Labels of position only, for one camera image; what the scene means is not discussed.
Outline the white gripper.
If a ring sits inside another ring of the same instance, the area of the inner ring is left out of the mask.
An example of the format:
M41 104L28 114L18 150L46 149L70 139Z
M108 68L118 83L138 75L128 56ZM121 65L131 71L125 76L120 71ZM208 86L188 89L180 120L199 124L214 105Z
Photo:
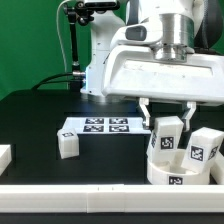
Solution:
M189 54L185 63L156 61L148 47L120 45L107 59L102 93L139 97L142 125L146 130L153 124L149 99L188 101L182 106L181 120L184 130L189 131L190 120L196 111L195 102L224 103L224 57Z

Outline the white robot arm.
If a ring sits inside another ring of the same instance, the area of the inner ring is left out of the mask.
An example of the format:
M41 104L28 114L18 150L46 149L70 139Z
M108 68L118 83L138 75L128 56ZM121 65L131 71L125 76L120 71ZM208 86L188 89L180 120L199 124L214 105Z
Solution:
M93 12L93 53L84 91L183 103L188 122L200 105L224 103L224 56L210 47L223 30L217 0L84 0Z

